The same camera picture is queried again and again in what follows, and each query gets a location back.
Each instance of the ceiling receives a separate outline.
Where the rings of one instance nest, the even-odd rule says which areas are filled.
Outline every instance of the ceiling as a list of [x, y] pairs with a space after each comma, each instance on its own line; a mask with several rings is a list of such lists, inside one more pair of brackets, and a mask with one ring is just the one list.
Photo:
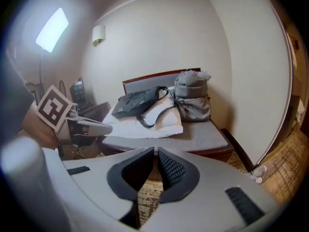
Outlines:
[[9, 48], [17, 52], [16, 58], [22, 63], [22, 69], [32, 68], [40, 57], [40, 48], [35, 44], [35, 39], [49, 17], [62, 7], [69, 21], [70, 29], [65, 30], [57, 42], [52, 54], [44, 59], [58, 58], [64, 51], [72, 49], [72, 42], [76, 42], [82, 34], [91, 32], [95, 21], [115, 5], [128, 0], [27, 0], [19, 11], [10, 32]]

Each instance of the floor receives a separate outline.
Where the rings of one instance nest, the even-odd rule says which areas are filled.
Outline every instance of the floor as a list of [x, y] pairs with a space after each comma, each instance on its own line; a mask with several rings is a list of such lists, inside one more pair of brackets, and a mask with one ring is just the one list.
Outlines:
[[[89, 150], [81, 148], [75, 158], [104, 157], [93, 144]], [[227, 162], [245, 173], [246, 169], [236, 152]], [[294, 131], [288, 139], [269, 153], [262, 161], [268, 171], [262, 176], [262, 186], [272, 193], [278, 203], [291, 200], [295, 195], [309, 163], [309, 139], [300, 131]], [[158, 206], [159, 196], [163, 192], [162, 182], [148, 179], [138, 192], [140, 222], [143, 224]]]

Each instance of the white pillow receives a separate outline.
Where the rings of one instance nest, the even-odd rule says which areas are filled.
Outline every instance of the white pillow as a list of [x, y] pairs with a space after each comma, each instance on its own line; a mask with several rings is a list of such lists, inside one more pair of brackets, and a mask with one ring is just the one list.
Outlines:
[[[159, 91], [159, 97], [165, 95], [165, 91]], [[148, 125], [155, 123], [156, 118], [164, 109], [173, 106], [173, 99], [168, 94], [157, 101], [146, 113], [142, 115]], [[162, 138], [183, 132], [180, 114], [176, 107], [169, 109], [163, 114], [152, 128], [145, 128], [136, 117], [115, 118], [111, 115], [114, 107], [109, 111], [103, 120], [104, 124], [113, 127], [113, 131], [108, 136], [118, 136], [126, 138]]]

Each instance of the gray bag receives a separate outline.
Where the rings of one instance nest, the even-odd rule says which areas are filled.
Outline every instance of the gray bag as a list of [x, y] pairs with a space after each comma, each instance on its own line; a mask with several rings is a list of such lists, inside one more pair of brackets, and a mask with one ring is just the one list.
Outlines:
[[182, 121], [205, 121], [211, 116], [207, 96], [207, 81], [211, 76], [205, 72], [181, 72], [175, 80], [175, 98]]

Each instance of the wooden bed frame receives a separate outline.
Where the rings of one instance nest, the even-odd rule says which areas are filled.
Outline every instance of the wooden bed frame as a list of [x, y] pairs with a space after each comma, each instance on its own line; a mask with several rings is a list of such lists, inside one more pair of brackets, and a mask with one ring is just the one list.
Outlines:
[[130, 80], [123, 81], [122, 86], [124, 87], [124, 91], [125, 91], [125, 94], [126, 94], [126, 84], [128, 84], [128, 83], [133, 83], [133, 82], [143, 80], [143, 79], [148, 79], [148, 78], [151, 78], [151, 77], [170, 75], [170, 74], [179, 74], [181, 72], [189, 71], [189, 70], [196, 71], [196, 72], [201, 71], [200, 68], [193, 68], [193, 69], [183, 69], [183, 70], [175, 70], [175, 71], [170, 71], [170, 72], [161, 72], [161, 73], [156, 73], [156, 74], [151, 74], [151, 75], [145, 75], [145, 76], [141, 76], [141, 77], [137, 77], [137, 78], [133, 78], [133, 79], [130, 79]]
[[[194, 69], [191, 69], [191, 70], [198, 71], [198, 72], [201, 71], [200, 68], [194, 68]], [[151, 77], [157, 77], [157, 76], [163, 76], [163, 75], [169, 75], [169, 74], [177, 74], [177, 73], [181, 73], [182, 71], [186, 71], [186, 70], [175, 70], [175, 71], [169, 71], [169, 72], [161, 72], [161, 73], [157, 73], [157, 74], [151, 74], [151, 75], [142, 76], [142, 77], [123, 81], [122, 84], [123, 84], [123, 87], [124, 87], [125, 94], [127, 94], [125, 84], [135, 82], [135, 81], [139, 81], [139, 80], [143, 80], [143, 79], [148, 79], [148, 78], [151, 78]], [[208, 157], [208, 158], [212, 158], [212, 159], [216, 159], [216, 160], [220, 160], [220, 161], [223, 161], [223, 162], [227, 162], [228, 159], [230, 158], [230, 156], [232, 155], [234, 147], [232, 146], [230, 141], [227, 139], [227, 137], [222, 133], [222, 131], [219, 128], [217, 128], [217, 129], [221, 133], [221, 135], [224, 137], [224, 139], [227, 141], [227, 143], [228, 143], [227, 146], [215, 148], [215, 149], [208, 149], [208, 150], [191, 151], [190, 153], [195, 154], [195, 155]], [[101, 150], [102, 150], [103, 154], [105, 154], [105, 155], [112, 155], [112, 154], [117, 154], [117, 153], [123, 152], [121, 150], [115, 150], [112, 147], [107, 148], [106, 145], [105, 145], [104, 149], [101, 148]]]

